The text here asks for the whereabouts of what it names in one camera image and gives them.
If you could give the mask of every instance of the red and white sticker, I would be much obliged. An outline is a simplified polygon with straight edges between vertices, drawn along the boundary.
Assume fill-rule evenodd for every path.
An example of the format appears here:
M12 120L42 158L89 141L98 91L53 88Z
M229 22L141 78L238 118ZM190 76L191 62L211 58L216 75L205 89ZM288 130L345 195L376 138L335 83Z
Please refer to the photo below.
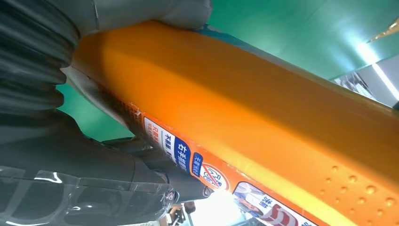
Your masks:
M266 226L317 226L248 182L240 182L233 195L241 209Z
M213 187L223 190L229 190L230 184L226 176L216 167L203 163L201 166L201 177L210 183Z

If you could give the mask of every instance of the white light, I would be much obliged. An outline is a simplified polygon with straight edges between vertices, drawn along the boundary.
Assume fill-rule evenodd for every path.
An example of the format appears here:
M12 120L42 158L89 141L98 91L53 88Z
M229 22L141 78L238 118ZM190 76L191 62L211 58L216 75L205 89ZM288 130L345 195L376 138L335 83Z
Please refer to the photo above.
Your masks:
M48 224L48 223L49 223L49 222L47 222L47 223L41 223L41 224L34 224L34 225L23 225L23 224L14 223L14 222L11 222L11 221L6 221L6 224L15 225L15 226L38 226L38 225L46 225L46 224Z
M35 180L46 180L46 181L50 181L50 182L53 182L53 183L61 184L61 183L62 183L62 180L58 177L57 173L54 172L53 175L54 175L54 178L55 178L55 179L50 179L50 178L35 178Z
M392 84L392 82L388 79L388 76L384 73L384 71L381 69L380 66L377 64L372 64L371 65L374 69L374 71L377 73L378 77L383 81L385 86L389 89L389 91L392 93L392 95L399 100L399 91L395 88L395 86Z

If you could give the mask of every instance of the sticker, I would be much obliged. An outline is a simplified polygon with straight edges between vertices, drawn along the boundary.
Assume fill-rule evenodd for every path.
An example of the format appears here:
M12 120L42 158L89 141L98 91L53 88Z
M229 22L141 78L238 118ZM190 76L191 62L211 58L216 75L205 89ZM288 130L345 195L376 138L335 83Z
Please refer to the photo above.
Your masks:
M148 138L180 168L190 172L191 151L188 145L146 117L144 117L144 126Z
M216 188L223 190L229 190L230 188L229 181L227 180L226 176L212 165L203 163L201 166L200 175Z
M234 202L266 226L317 226L248 182L233 192Z
M199 153L195 152L193 157L192 157L192 166L191 166L191 171L194 175L197 177L200 177L201 174L201 167L202 167L202 161L204 158L202 155Z

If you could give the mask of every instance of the orange plastic body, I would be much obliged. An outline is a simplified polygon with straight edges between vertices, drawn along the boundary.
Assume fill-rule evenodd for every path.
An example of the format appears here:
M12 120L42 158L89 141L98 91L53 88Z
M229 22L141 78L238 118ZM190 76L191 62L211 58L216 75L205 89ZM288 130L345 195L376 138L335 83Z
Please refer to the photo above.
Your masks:
M330 225L399 225L388 107L155 22L84 38L73 67Z

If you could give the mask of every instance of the warning sticker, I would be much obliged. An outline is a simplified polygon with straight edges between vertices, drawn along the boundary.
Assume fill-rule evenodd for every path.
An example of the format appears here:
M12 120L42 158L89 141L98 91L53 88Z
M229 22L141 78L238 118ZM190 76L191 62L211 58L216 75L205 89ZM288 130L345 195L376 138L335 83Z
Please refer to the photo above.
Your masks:
M229 190L230 188L226 176L212 165L203 163L201 166L200 176L216 188L223 190Z
M144 126L149 139L158 145L165 152L166 156L180 168L190 172L191 151L189 146L180 138L169 133L146 117L144 117Z
M204 157L202 157L201 154L195 152L192 157L191 171L197 177L200 177L201 174L202 161L204 161Z
M234 190L234 202L266 226L317 226L248 182Z

